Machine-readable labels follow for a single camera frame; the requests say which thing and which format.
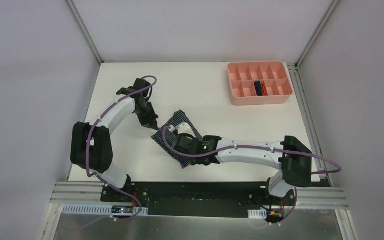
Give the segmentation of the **navy orange underwear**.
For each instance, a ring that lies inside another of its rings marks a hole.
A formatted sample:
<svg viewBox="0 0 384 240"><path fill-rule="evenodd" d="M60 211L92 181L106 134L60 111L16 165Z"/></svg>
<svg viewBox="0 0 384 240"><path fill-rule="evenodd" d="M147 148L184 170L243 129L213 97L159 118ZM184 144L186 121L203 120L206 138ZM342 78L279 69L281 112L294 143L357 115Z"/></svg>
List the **navy orange underwear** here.
<svg viewBox="0 0 384 240"><path fill-rule="evenodd" d="M266 96L265 85L262 81L254 81L253 82L255 93L258 97Z"/></svg>

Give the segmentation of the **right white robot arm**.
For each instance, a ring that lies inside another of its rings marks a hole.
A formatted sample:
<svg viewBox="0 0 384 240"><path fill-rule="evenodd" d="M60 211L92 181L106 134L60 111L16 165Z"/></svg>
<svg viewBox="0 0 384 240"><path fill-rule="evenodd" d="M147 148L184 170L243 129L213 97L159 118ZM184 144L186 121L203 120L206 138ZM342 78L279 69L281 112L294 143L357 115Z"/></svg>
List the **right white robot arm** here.
<svg viewBox="0 0 384 240"><path fill-rule="evenodd" d="M276 169L267 179L264 200L276 205L293 188L308 188L312 183L311 151L296 137L283 141L254 143L207 135L202 140L182 133L168 148L186 157L191 165L243 163Z"/></svg>

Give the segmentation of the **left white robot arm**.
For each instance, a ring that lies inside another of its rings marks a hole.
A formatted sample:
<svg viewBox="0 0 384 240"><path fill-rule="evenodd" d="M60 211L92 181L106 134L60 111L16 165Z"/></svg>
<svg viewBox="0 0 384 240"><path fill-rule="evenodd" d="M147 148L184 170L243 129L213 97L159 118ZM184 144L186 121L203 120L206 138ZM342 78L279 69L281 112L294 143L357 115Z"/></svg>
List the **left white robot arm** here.
<svg viewBox="0 0 384 240"><path fill-rule="evenodd" d="M130 176L113 161L111 136L116 128L131 114L135 114L140 125L158 130L158 115L150 98L155 76L137 78L132 86L123 87L98 116L86 122L77 122L72 129L70 161L86 171L88 177L96 176L108 185L113 185L113 195L120 202L132 198L133 189L128 185Z"/></svg>

